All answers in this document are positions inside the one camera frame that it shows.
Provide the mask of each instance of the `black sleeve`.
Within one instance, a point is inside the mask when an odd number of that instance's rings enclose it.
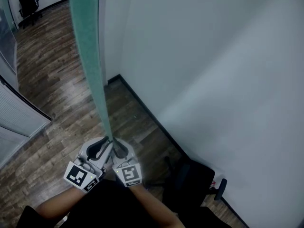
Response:
[[[26,206],[23,210],[16,228],[52,228],[54,224],[41,217],[32,207]]]

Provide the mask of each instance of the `black office chair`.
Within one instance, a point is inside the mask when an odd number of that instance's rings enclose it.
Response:
[[[19,0],[19,2],[22,7],[19,13],[24,18],[22,21],[23,28],[30,22],[34,25],[38,17],[42,17],[40,12],[35,12],[39,7],[39,0]]]
[[[227,224],[217,218],[207,207],[201,207],[206,195],[215,194],[214,200],[220,200],[226,188],[227,180],[222,179],[218,189],[211,188],[214,171],[207,166],[181,158],[173,169],[170,159],[165,157],[171,172],[164,183],[147,182],[145,186],[163,186],[162,202],[173,212],[178,213],[187,227],[200,227],[208,224],[219,228],[228,228]]]

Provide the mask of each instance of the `forearm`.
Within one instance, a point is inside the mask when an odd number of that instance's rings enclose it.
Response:
[[[36,212],[45,219],[60,221],[84,195],[84,192],[72,187],[40,204]]]
[[[149,193],[142,185],[130,187],[130,190],[161,227],[185,228],[175,214]]]

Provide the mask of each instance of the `floor plank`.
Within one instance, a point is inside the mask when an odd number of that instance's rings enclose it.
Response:
[[[68,2],[43,15],[17,34],[19,90],[52,122],[0,170],[0,224],[6,227],[15,227],[26,205],[36,207],[69,188],[62,178],[67,163],[84,142],[105,134],[81,68]],[[119,80],[105,94],[114,135],[134,147],[147,180],[163,180],[164,156],[175,162],[179,152]],[[162,188],[150,191],[162,198]],[[203,205],[232,227],[244,227],[212,196]]]

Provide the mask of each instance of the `baseboard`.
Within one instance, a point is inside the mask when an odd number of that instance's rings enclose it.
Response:
[[[153,113],[149,110],[149,108],[144,104],[144,102],[139,98],[139,96],[135,93],[135,91],[131,88],[131,86],[125,81],[125,79],[120,75],[116,75],[113,78],[108,80],[108,85],[113,83],[114,81],[120,79],[122,84],[131,92],[134,98],[138,101],[138,103],[142,106],[145,112],[155,121],[157,126],[161,129],[161,131],[166,135],[166,137],[171,141],[174,147],[182,154],[182,156],[189,158],[185,151],[179,146],[179,144],[172,138],[172,136],[168,133],[168,131],[163,127],[163,125],[157,120],[157,118],[153,115]],[[234,211],[234,209],[228,204],[228,202],[222,197],[221,200],[223,203],[230,209],[230,211],[247,227],[249,226],[243,221],[243,219]]]
[[[45,10],[47,10],[47,9],[53,7],[53,6],[56,6],[56,5],[58,5],[58,4],[62,3],[62,2],[65,2],[65,1],[68,1],[68,0],[60,0],[60,1],[58,1],[58,2],[55,2],[55,3],[53,3],[53,4],[49,5],[49,6],[47,6],[47,7],[43,8],[43,9],[41,9],[41,10],[38,10],[37,13],[42,13],[43,11],[45,11]],[[21,26],[23,25],[24,21],[25,21],[27,18],[28,18],[28,17],[26,17],[25,19],[23,19],[23,20],[18,24],[18,26],[21,27]]]

